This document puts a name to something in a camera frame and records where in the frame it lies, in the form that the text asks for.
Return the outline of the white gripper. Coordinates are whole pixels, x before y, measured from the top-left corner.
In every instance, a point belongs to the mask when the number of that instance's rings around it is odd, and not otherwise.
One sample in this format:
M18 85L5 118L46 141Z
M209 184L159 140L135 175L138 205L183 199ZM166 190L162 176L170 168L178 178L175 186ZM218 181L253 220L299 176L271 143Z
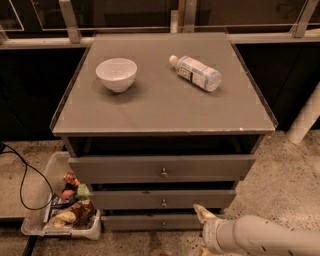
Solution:
M193 208L197 214L199 222L201 224L204 224L202 237L207 249L202 247L200 249L200 256L214 256L213 254L224 254L224 251L218 241L218 228L221 224L224 223L224 220L216 218L215 214L208 211L202 205L194 204Z

